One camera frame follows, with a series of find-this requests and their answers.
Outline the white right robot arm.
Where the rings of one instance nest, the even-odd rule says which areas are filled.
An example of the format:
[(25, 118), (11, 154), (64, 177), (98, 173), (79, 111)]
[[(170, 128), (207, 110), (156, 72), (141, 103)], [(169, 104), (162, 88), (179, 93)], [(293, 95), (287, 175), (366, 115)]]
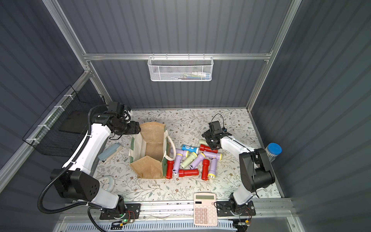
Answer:
[(232, 211), (245, 206), (253, 198), (253, 193), (275, 182), (267, 152), (263, 148), (252, 148), (236, 140), (218, 121), (209, 123), (209, 130), (202, 134), (212, 150), (223, 149), (239, 160), (242, 184), (230, 195)]

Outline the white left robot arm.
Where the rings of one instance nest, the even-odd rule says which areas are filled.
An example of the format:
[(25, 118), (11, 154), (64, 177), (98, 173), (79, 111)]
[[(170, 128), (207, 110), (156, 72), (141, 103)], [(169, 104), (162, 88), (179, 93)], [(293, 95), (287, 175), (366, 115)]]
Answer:
[(110, 134), (138, 134), (141, 131), (140, 125), (133, 120), (98, 114), (89, 126), (77, 150), (61, 169), (53, 170), (50, 178), (54, 180), (53, 185), (62, 198), (91, 203), (123, 214), (126, 211), (123, 197), (100, 187), (93, 174), (98, 165), (98, 155), (103, 152)]

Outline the red flashlight top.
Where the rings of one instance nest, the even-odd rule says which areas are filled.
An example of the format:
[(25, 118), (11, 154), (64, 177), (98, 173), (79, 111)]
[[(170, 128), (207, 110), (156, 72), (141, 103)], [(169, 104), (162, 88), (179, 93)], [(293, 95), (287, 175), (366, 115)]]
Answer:
[(203, 144), (201, 144), (200, 145), (200, 151), (202, 151), (202, 152), (211, 152), (211, 153), (218, 153), (218, 150), (213, 150), (213, 149), (211, 149), (209, 146), (206, 146), (206, 145), (203, 145)]

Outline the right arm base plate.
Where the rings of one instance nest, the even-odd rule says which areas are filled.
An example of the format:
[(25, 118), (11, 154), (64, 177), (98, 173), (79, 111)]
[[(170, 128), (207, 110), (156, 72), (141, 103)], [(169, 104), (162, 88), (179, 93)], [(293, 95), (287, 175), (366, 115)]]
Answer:
[(219, 217), (252, 217), (256, 215), (253, 201), (242, 205), (234, 205), (230, 201), (217, 201), (214, 206)]

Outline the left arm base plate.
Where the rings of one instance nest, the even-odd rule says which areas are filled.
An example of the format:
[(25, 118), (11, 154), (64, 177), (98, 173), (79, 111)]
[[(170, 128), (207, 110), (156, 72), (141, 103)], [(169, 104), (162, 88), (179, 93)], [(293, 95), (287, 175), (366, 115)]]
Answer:
[(124, 209), (103, 209), (100, 220), (135, 220), (139, 218), (141, 204), (125, 204)]

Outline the pale green flashlight top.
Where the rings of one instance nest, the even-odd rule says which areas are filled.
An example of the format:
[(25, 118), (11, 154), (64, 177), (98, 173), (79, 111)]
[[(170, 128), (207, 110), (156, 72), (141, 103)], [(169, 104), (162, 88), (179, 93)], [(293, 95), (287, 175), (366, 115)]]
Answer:
[(200, 145), (205, 145), (205, 146), (208, 146), (207, 142), (205, 140), (200, 140), (199, 141), (199, 144)]

